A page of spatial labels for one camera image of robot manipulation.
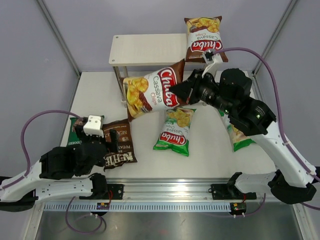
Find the brown Kettle potato chips bag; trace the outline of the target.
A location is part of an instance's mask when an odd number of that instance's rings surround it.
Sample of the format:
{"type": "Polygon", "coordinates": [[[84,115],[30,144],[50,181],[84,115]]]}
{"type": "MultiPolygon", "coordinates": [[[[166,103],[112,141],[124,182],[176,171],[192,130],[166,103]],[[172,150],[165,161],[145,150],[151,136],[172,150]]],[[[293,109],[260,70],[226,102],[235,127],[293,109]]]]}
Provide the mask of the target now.
{"type": "Polygon", "coordinates": [[[102,130],[105,140],[110,142],[110,130],[116,130],[118,134],[118,152],[111,152],[105,155],[104,171],[121,167],[124,164],[137,163],[134,145],[131,135],[131,126],[127,118],[104,124],[102,130]]]}

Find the brown Chuba bag text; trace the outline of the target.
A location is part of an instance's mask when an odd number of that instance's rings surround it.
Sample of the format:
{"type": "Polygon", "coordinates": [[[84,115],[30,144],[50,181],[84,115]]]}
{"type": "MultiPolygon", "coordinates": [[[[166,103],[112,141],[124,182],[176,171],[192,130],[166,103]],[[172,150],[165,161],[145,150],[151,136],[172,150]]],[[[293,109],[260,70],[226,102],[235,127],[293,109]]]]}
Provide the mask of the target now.
{"type": "Polygon", "coordinates": [[[170,87],[183,82],[185,60],[161,68],[144,76],[122,78],[127,104],[127,116],[131,122],[144,114],[171,110],[186,103],[170,91],[170,87]]]}

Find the green Chuba cassava chips bag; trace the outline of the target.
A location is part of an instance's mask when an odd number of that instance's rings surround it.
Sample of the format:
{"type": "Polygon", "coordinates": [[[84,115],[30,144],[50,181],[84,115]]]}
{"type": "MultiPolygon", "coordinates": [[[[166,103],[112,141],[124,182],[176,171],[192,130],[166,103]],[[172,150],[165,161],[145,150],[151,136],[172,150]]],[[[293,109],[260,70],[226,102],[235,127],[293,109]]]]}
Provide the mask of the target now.
{"type": "Polygon", "coordinates": [[[177,107],[165,112],[165,121],[153,150],[172,150],[188,157],[189,135],[195,108],[177,107]]]}

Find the brown Chuba cassava chips bag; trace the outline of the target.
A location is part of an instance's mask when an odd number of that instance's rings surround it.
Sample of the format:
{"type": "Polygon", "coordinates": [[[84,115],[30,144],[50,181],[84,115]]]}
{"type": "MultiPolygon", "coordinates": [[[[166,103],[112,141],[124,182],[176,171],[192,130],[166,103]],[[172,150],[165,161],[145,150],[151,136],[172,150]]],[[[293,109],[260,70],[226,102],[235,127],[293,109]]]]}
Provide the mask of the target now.
{"type": "Polygon", "coordinates": [[[220,35],[222,16],[184,18],[187,27],[185,61],[204,63],[203,53],[207,50],[222,50],[220,35]]]}

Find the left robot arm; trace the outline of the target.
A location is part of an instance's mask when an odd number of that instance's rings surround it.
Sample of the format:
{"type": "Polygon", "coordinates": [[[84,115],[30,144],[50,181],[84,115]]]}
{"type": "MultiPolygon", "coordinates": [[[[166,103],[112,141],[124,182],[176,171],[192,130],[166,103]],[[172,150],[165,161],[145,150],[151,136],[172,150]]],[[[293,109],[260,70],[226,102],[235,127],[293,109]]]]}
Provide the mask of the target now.
{"type": "Polygon", "coordinates": [[[106,177],[93,173],[93,167],[103,167],[108,153],[118,152],[119,135],[110,130],[110,141],[104,136],[79,133],[82,143],[58,146],[45,153],[28,175],[1,177],[0,209],[23,212],[35,204],[53,199],[79,197],[81,200],[101,200],[109,194],[106,177]]]}

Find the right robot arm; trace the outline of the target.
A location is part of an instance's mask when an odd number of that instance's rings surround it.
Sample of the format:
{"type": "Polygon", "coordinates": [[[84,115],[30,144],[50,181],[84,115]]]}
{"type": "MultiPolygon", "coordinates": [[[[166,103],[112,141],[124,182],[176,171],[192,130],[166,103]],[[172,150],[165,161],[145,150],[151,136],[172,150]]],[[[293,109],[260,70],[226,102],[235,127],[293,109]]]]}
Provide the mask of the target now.
{"type": "Polygon", "coordinates": [[[212,74],[195,69],[187,80],[169,90],[189,105],[203,101],[226,114],[230,123],[273,161],[276,171],[270,173],[236,172],[226,184],[230,197],[272,194],[285,204],[305,204],[316,194],[317,169],[307,165],[307,160],[285,141],[280,119],[263,101],[250,96],[251,87],[252,80],[238,68],[224,70],[219,82],[215,82],[212,74]]]}

